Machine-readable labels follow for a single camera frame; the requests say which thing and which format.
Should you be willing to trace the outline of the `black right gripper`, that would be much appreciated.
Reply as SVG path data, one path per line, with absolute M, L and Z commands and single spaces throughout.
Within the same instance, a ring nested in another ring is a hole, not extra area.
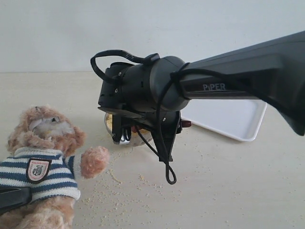
M 172 162 L 172 148 L 175 137 L 182 130 L 181 115 L 179 111 L 152 111 L 152 112 L 135 112 L 135 111 L 111 111 L 112 115 L 112 140 L 118 143 L 122 135 L 122 127 L 140 126 L 151 132 L 152 141 L 156 146 L 156 155 L 161 162 Z M 137 133 L 145 142 L 149 144 L 140 131 Z

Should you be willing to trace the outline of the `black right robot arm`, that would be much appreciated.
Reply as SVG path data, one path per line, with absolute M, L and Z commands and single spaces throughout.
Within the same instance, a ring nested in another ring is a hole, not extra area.
M 99 109 L 113 115 L 113 141 L 130 139 L 132 126 L 144 128 L 163 162 L 172 160 L 180 111 L 192 99 L 260 99 L 305 133 L 303 31 L 196 62 L 106 50 L 90 63 L 102 79 Z

